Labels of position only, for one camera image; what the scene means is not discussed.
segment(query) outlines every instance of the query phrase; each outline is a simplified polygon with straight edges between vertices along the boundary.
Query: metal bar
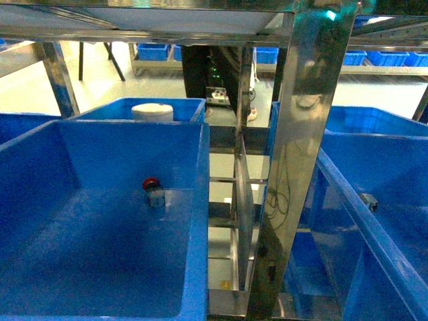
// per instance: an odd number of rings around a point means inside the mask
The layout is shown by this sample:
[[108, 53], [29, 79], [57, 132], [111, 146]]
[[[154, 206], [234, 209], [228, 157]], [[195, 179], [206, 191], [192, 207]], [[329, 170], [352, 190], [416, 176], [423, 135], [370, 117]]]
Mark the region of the metal bar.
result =
[[287, 58], [287, 49], [286, 48], [280, 48], [280, 51], [278, 52], [278, 62], [276, 63], [274, 90], [272, 93], [272, 102], [277, 102], [280, 99], [282, 75], [284, 73], [284, 65], [286, 64], [286, 58]]
[[132, 73], [134, 74], [134, 76], [137, 76], [138, 73], [138, 68], [136, 66], [136, 62], [138, 61], [138, 56], [135, 50], [135, 43], [128, 43], [128, 47], [129, 47], [129, 58], [131, 61], [131, 67], [132, 67]]
[[59, 43], [42, 43], [45, 59], [43, 64], [51, 83], [53, 94], [63, 118], [78, 115], [79, 108], [74, 96], [72, 81]]
[[238, 228], [238, 222], [232, 219], [222, 219], [220, 217], [210, 217], [208, 224], [210, 227], [220, 227], [222, 229]]
[[[232, 126], [210, 126], [211, 152], [233, 154], [235, 148], [235, 131]], [[268, 140], [265, 127], [247, 127], [243, 133], [245, 150], [249, 154], [262, 154]]]
[[247, 169], [247, 155], [242, 135], [239, 135], [240, 149], [239, 154], [235, 154], [236, 170], [236, 203], [237, 220], [239, 222], [239, 289], [245, 289], [247, 278], [248, 260], [251, 251], [251, 240], [253, 237], [253, 228], [255, 221], [255, 211], [253, 202], [253, 192], [249, 183]]
[[361, 2], [307, 2], [295, 18], [247, 317], [272, 316]]
[[[284, 16], [282, 21], [282, 27], [284, 29], [293, 30], [293, 22], [294, 22], [294, 16]], [[282, 84], [282, 75], [284, 73], [284, 66], [286, 64], [286, 58], [287, 58], [287, 48], [283, 47], [280, 48], [278, 52], [278, 62], [276, 64], [276, 70], [275, 70], [275, 80], [274, 80], [274, 92], [272, 94], [272, 102], [277, 102], [280, 98], [280, 91], [281, 91], [281, 84]], [[270, 110], [269, 115], [269, 121], [272, 118], [272, 109]]]
[[132, 31], [132, 30], [88, 30], [56, 29], [44, 27], [21, 28], [2, 25], [0, 37], [28, 39], [33, 41], [98, 41], [98, 42], [134, 42], [169, 43], [179, 45], [230, 45], [282, 47], [290, 37], [282, 35], [254, 35], [234, 33], [194, 33], [169, 31]]
[[377, 50], [377, 51], [428, 51], [428, 41], [423, 39], [389, 39], [351, 37], [348, 43], [349, 50]]
[[111, 60], [111, 59], [112, 59], [111, 52], [113, 51], [113, 43], [112, 43], [112, 42], [110, 42], [110, 43], [108, 44], [108, 47], [110, 48], [110, 52], [108, 53], [107, 60]]
[[251, 79], [251, 65], [253, 63], [253, 48], [241, 49], [241, 73], [239, 75], [238, 109], [236, 113], [237, 125], [235, 132], [236, 147], [241, 146], [239, 135], [247, 128], [247, 117], [250, 112], [249, 82]]
[[428, 107], [428, 86], [426, 87], [421, 101], [419, 102], [419, 105], [416, 108], [415, 114], [413, 115], [412, 119], [416, 120], [416, 121], [421, 121], [423, 123], [427, 123], [425, 121], [425, 119], [427, 118], [426, 113], [427, 113], [427, 108]]
[[[230, 218], [230, 203], [209, 202], [209, 217], [231, 220]], [[255, 204], [255, 221], [259, 222], [261, 205]]]
[[0, 77], [40, 62], [45, 57], [39, 43], [25, 41], [0, 51]]
[[232, 290], [239, 290], [239, 230], [231, 229], [230, 230], [230, 255], [232, 258]]
[[[210, 182], [216, 182], [216, 183], [233, 183], [236, 181], [236, 178], [233, 177], [213, 177], [211, 176], [209, 178]], [[248, 180], [251, 184], [266, 184], [268, 182], [267, 179], [249, 179]]]
[[120, 80], [122, 80], [123, 82], [126, 81], [125, 77], [123, 76], [122, 70], [120, 70], [120, 67], [118, 65], [118, 62], [116, 61], [116, 58], [114, 57], [112, 50], [110, 48], [110, 46], [108, 45], [108, 43], [104, 42], [104, 47], [106, 48], [107, 52], [108, 52], [108, 57], [112, 58], [112, 63], [114, 65], [114, 68], [116, 69], [116, 71], [118, 72], [118, 75], [120, 77]]
[[393, 31], [405, 31], [417, 27], [421, 23], [427, 23], [425, 17], [397, 17], [364, 25], [361, 28], [352, 30], [352, 36], [371, 37], [373, 35], [380, 35], [383, 33], [390, 33]]
[[83, 80], [84, 43], [79, 42], [79, 81]]

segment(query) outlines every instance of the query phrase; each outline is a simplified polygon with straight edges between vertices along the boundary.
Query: metal frame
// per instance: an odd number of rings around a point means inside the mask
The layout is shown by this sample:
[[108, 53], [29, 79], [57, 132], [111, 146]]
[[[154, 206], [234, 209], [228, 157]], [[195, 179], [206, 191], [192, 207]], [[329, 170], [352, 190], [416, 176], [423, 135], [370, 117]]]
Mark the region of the metal frame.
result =
[[[270, 318], [276, 309], [288, 256], [298, 228], [348, 42], [350, 41], [349, 47], [352, 49], [376, 47], [394, 51], [405, 47], [415, 51], [426, 51], [428, 48], [426, 38], [418, 37], [373, 39], [367, 34], [361, 34], [349, 40], [356, 14], [403, 12], [403, 8], [398, 5], [396, 7], [385, 5], [391, 3], [389, 0], [375, 2], [376, 7], [370, 5], [362, 7], [359, 0], [216, 0], [200, 1], [195, 6], [194, 1], [187, 0], [149, 0], [144, 6], [151, 9], [288, 12], [293, 13], [295, 17], [291, 34], [288, 28], [280, 27], [273, 30], [267, 28], [263, 31], [264, 34], [235, 35], [124, 31], [116, 29], [109, 21], [92, 17], [84, 11], [84, 7], [103, 7], [112, 10], [120, 7], [142, 9], [141, 6], [135, 5], [134, 0], [47, 0], [43, 1], [43, 5], [36, 0], [0, 0], [0, 8], [2, 5], [24, 5], [52, 15], [83, 21], [98, 28], [52, 29], [36, 25], [29, 28], [2, 25], [0, 37], [38, 41], [66, 39], [102, 42], [145, 41], [182, 45], [215, 44], [243, 48], [237, 126], [213, 127], [211, 131], [212, 151], [235, 154], [235, 178], [231, 179], [235, 186], [232, 212], [226, 213], [222, 221], [211, 220], [211, 224], [231, 228], [233, 249], [231, 258], [236, 278], [233, 281], [234, 291], [210, 290], [209, 313], [234, 318], [246, 316], [251, 320]], [[409, 15], [423, 15], [423, 8], [406, 5], [404, 9], [408, 10], [406, 13]], [[251, 180], [246, 166], [246, 153], [251, 153], [252, 148], [255, 153], [260, 152], [262, 149], [260, 146], [265, 144], [267, 136], [266, 129], [246, 128], [245, 121], [246, 110], [249, 108], [249, 70], [251, 70], [249, 66], [252, 57], [250, 48], [256, 45], [287, 48], [282, 72], [284, 81], [279, 91], [282, 107], [260, 224], [255, 224], [256, 210], [252, 204], [251, 189], [248, 189]], [[78, 107], [59, 45], [45, 42], [39, 51], [41, 56], [36, 56], [36, 59], [42, 59], [45, 64], [62, 115], [68, 117], [77, 114]], [[229, 140], [225, 142], [221, 137], [229, 137]], [[254, 262], [250, 265], [254, 241], [251, 234], [257, 226], [259, 239]]]

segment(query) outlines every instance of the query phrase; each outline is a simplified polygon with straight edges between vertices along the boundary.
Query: white floor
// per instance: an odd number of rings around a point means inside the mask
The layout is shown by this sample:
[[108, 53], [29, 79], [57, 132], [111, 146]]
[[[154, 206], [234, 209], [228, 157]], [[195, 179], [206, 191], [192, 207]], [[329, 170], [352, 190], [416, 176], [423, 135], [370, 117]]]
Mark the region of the white floor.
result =
[[[78, 81], [78, 43], [63, 43], [69, 73], [80, 111], [103, 105], [121, 97], [185, 97], [183, 75], [178, 71], [145, 70], [135, 77], [130, 66], [128, 45], [114, 43], [113, 52], [124, 73], [121, 82], [101, 43], [85, 44], [84, 81]], [[267, 127], [272, 97], [272, 79], [261, 78], [256, 84], [257, 96], [252, 106], [257, 108], [257, 119], [250, 126]], [[334, 97], [336, 106], [374, 106], [411, 118], [426, 88], [426, 82], [413, 77], [341, 76]], [[0, 112], [40, 112], [59, 115], [58, 106], [42, 63], [0, 78]], [[209, 124], [235, 124], [232, 111], [216, 108]], [[232, 177], [233, 155], [211, 155], [211, 175]], [[266, 178], [267, 158], [249, 156], [251, 178]], [[253, 186], [254, 199], [261, 203], [263, 187]], [[231, 185], [210, 184], [210, 200], [228, 202]], [[228, 229], [210, 229], [210, 255], [229, 255]], [[210, 259], [210, 288], [222, 288], [223, 281], [231, 279], [229, 260]]]

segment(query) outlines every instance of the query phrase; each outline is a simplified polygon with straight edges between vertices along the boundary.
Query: metal rack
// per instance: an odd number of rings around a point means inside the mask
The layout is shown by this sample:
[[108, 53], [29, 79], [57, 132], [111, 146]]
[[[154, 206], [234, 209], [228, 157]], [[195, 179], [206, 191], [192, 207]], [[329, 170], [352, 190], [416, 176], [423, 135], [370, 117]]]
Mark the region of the metal rack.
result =
[[[25, 18], [22, 25], [0, 19], [0, 37], [242, 47], [237, 126], [211, 128], [211, 152], [235, 155], [235, 178], [211, 179], [233, 183], [231, 207], [210, 204], [210, 218], [212, 225], [232, 227], [236, 282], [233, 290], [210, 290], [209, 314], [249, 319], [275, 316], [278, 305], [287, 306], [287, 298], [279, 293], [346, 49], [428, 50], [426, 18], [404, 18], [399, 19], [398, 24], [363, 27], [358, 35], [350, 38], [355, 15], [424, 15], [423, 1], [420, 5], [418, 1], [416, 5], [411, 1], [397, 5], [396, 1], [389, 0], [367, 3], [359, 0], [151, 0], [143, 1], [144, 5], [136, 2], [47, 0], [41, 4], [36, 0], [0, 0], [0, 17], [7, 17], [12, 11]], [[127, 25], [130, 20], [126, 17], [130, 13], [139, 15], [147, 10], [171, 14], [190, 11], [201, 15], [212, 11], [233, 15], [238, 12], [252, 17], [257, 13], [279, 13], [282, 24], [256, 33], [203, 33], [185, 27], [181, 31], [154, 31], [155, 27]], [[285, 197], [274, 203], [265, 201], [261, 215], [257, 215], [253, 205], [250, 184], [254, 182], [249, 179], [246, 162], [247, 154], [262, 153], [267, 136], [266, 128], [246, 126], [249, 96], [245, 93], [249, 88], [252, 47], [257, 45], [287, 48], [285, 64], [277, 68], [277, 71], [284, 69], [277, 74], [277, 79], [284, 80], [280, 86], [282, 107], [266, 199], [276, 195]], [[36, 47], [39, 46], [44, 52], [39, 59], [45, 62], [62, 115], [77, 114], [70, 78], [58, 46], [49, 42]]]
[[[132, 71], [137, 76], [139, 70], [181, 70], [181, 62], [173, 59], [173, 51], [171, 51], [168, 60], [163, 61], [148, 61], [139, 60], [138, 54], [135, 52], [133, 44], [130, 43], [130, 60]], [[258, 72], [266, 72], [274, 74], [276, 72], [276, 64], [257, 64]], [[342, 66], [340, 70], [342, 75], [374, 75], [374, 76], [428, 76], [428, 67], [383, 67], [374, 66], [370, 62], [365, 61], [361, 66]]]

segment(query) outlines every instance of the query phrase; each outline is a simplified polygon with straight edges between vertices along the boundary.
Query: stainless steel shelf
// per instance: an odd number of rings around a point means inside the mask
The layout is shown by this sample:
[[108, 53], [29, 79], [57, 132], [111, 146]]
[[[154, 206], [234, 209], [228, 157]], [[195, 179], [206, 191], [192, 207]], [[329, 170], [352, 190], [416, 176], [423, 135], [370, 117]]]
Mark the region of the stainless steel shelf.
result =
[[[275, 16], [271, 13], [286, 13], [281, 26], [268, 28], [269, 20]], [[209, 311], [215, 315], [266, 319], [271, 318], [276, 311], [278, 294], [340, 72], [414, 76], [428, 74], [427, 68], [408, 67], [345, 66], [341, 70], [347, 48], [428, 50], [426, 38], [408, 39], [405, 30], [399, 33], [394, 31], [393, 39], [374, 39], [369, 35], [350, 38], [354, 18], [361, 13], [427, 14], [424, 1], [406, 1], [402, 4], [391, 0], [0, 0], [0, 37], [33, 41], [125, 41], [243, 47], [238, 122], [233, 130], [226, 128], [225, 132], [222, 128], [218, 147], [235, 154], [235, 173], [239, 177], [233, 182], [232, 212], [228, 216], [235, 219], [238, 225], [231, 235], [231, 256], [234, 262], [239, 262], [239, 266], [235, 263], [233, 267], [237, 274], [234, 280], [238, 280], [233, 288], [242, 290], [243, 285], [247, 285], [246, 279], [248, 287], [240, 292], [210, 291]], [[197, 16], [198, 27], [192, 29], [188, 24], [192, 20], [183, 19], [183, 16]], [[204, 20], [204, 17], [223, 17], [230, 24], [211, 18]], [[261, 20], [263, 25], [260, 29], [253, 30], [255, 23]], [[207, 27], [208, 22], [214, 22], [216, 29]], [[241, 22], [249, 24], [248, 30], [253, 32], [246, 32]], [[388, 32], [388, 29], [383, 30], [383, 34], [387, 35]], [[78, 113], [74, 94], [70, 90], [70, 77], [64, 72], [66, 65], [60, 48], [47, 42], [40, 46], [45, 54], [43, 62], [49, 80], [56, 91], [59, 105], [62, 104], [62, 114], [70, 116]], [[255, 134], [260, 130], [255, 132], [246, 128], [245, 111], [249, 108], [252, 57], [249, 47], [255, 46], [288, 48], [280, 94], [283, 108], [279, 111], [272, 169], [266, 189], [267, 197], [287, 197], [282, 204], [265, 202], [263, 205], [264, 215], [261, 216], [263, 221], [260, 222], [255, 259], [253, 264], [248, 264], [251, 253], [249, 241], [255, 223], [244, 147], [249, 152], [252, 146], [260, 147], [260, 142], [261, 145], [265, 144], [265, 139]], [[136, 52], [132, 52], [131, 48], [130, 51], [136, 69], [160, 66], [178, 69], [181, 64], [174, 61], [140, 62], [135, 60]], [[258, 65], [260, 72], [272, 72], [274, 68], [274, 65]], [[215, 131], [216, 128], [212, 128], [212, 136]], [[235, 148], [226, 144], [225, 136], [230, 138]], [[280, 205], [286, 209], [284, 215], [276, 215]]]

